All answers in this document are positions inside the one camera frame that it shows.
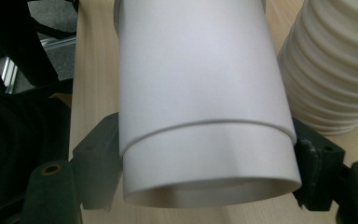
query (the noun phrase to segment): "black pants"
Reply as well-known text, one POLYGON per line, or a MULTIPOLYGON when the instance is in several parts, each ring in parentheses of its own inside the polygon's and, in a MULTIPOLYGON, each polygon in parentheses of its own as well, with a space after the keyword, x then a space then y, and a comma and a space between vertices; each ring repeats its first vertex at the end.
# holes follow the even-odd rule
POLYGON ((58 82, 58 75, 34 30, 26 0, 0 0, 0 50, 34 86, 58 82))

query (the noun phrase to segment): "wooden table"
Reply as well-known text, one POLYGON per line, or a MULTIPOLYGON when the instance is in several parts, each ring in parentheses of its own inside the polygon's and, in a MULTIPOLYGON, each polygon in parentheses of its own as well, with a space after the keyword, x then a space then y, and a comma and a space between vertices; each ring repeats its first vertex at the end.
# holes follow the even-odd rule
MULTIPOLYGON (((278 53, 303 0, 268 0, 267 19, 278 53)), ((118 44, 114 0, 82 0, 79 6, 70 148, 106 115, 118 111, 118 44)), ((345 163, 358 161, 358 128, 330 137, 347 150, 345 163)), ((205 209, 157 209, 124 203, 120 182, 112 209, 83 211, 84 223, 324 224, 336 223, 337 205, 314 213, 297 206, 292 194, 256 203, 205 209)))

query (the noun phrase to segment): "white cylinder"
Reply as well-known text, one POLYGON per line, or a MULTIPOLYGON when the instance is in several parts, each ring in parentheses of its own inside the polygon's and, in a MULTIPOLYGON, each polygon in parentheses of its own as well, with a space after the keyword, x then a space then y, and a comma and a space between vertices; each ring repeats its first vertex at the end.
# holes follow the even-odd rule
POLYGON ((358 1, 306 0, 279 63, 295 118, 323 134, 358 126, 358 1))
POLYGON ((300 186, 260 0, 124 0, 118 32, 125 201, 218 206, 300 186))

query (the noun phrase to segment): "gray floor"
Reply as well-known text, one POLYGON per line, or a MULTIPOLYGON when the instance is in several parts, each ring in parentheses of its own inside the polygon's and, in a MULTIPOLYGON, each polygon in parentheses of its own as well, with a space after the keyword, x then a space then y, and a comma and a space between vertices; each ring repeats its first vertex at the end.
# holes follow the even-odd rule
MULTIPOLYGON (((40 23, 62 31, 73 32, 76 30, 77 14, 71 3, 63 0, 45 0, 28 3, 31 15, 40 23)), ((48 36, 39 35, 40 39, 48 36)), ((73 77, 75 61, 75 44, 50 49, 46 51, 54 68, 59 74, 59 79, 64 80, 73 77)), ((6 59, 0 60, 0 72, 3 73, 6 59)), ((32 89, 33 86, 24 78, 21 72, 17 74, 14 92, 32 89)))

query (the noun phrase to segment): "white ribbed cup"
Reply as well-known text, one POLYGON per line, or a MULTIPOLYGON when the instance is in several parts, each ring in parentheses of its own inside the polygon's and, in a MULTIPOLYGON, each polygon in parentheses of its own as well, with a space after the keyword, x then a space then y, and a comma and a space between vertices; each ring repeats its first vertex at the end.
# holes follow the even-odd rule
POLYGON ((358 1, 306 0, 279 64, 293 117, 323 134, 358 126, 358 1))
POLYGON ((260 0, 123 0, 124 199, 247 203, 300 186, 296 134, 260 0))

